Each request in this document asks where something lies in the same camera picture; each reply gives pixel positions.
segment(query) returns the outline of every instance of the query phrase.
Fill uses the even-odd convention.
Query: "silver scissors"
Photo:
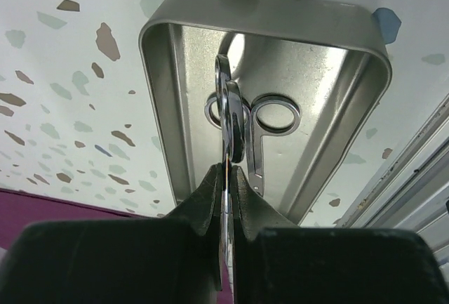
[[[212,113],[212,105],[217,102],[216,96],[211,96],[206,102],[204,113],[207,120],[216,128],[221,128],[220,120]],[[281,128],[274,128],[264,124],[257,113],[267,105],[281,105],[289,109],[293,114],[293,121]],[[264,194],[264,166],[262,137],[280,137],[296,131],[300,125],[300,109],[290,98],[282,95],[264,95],[253,101],[251,106],[243,101],[243,113],[245,114],[245,151],[248,164],[248,179],[251,188],[261,196]]]
[[[222,129],[222,251],[224,260],[228,261],[232,238],[229,233],[229,214],[231,213],[231,196],[229,179],[232,163],[239,163],[245,154],[245,121],[243,103],[239,86],[231,78],[229,60],[226,55],[215,58],[215,95],[214,101],[220,115],[219,125]]]

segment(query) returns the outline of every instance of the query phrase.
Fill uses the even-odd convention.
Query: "speckled white surface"
[[[138,50],[162,1],[1,0],[0,186],[145,216],[174,207]],[[394,76],[303,225],[333,225],[449,91],[449,0],[333,1],[378,14]]]

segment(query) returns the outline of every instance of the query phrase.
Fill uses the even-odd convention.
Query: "metal tray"
[[[300,107],[298,130],[263,139],[264,198],[300,223],[389,85],[382,36],[367,10],[328,1],[165,0],[140,50],[177,203],[221,160],[221,133],[203,109],[215,56],[230,40],[248,102],[278,93]],[[289,117],[269,107],[262,116]]]

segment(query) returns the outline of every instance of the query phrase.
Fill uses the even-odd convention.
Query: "metal tin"
[[[264,198],[295,223],[391,81],[371,14],[329,1],[165,0],[142,30],[140,50],[177,203],[221,160],[220,131],[203,113],[219,51],[234,59],[248,102],[268,93],[296,102],[298,130],[263,140]],[[267,107],[262,117],[277,126],[289,116]]]

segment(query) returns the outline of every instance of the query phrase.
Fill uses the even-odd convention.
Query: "scissor finger loop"
[[[293,115],[293,120],[285,126],[273,127],[266,125],[258,116],[260,109],[268,105],[280,105],[287,108]],[[251,108],[253,127],[255,124],[264,132],[261,136],[286,136],[296,131],[301,122],[300,109],[290,98],[282,95],[266,95],[256,99]]]
[[[211,103],[206,104],[206,117],[213,125],[221,125],[224,155],[229,156],[231,162],[239,163],[245,153],[243,103],[239,86],[232,81],[229,61],[225,55],[215,58],[215,89],[220,120],[213,116]]]
[[[243,117],[245,119],[245,127],[246,124],[249,122],[249,116],[250,116],[250,109],[248,107],[248,103],[243,100]],[[216,117],[212,111],[213,105],[217,102],[217,97],[215,94],[212,94],[209,99],[206,101],[206,105],[204,105],[204,115],[206,116],[206,119],[209,121],[209,123],[214,126],[215,128],[221,129],[221,122],[220,117]]]

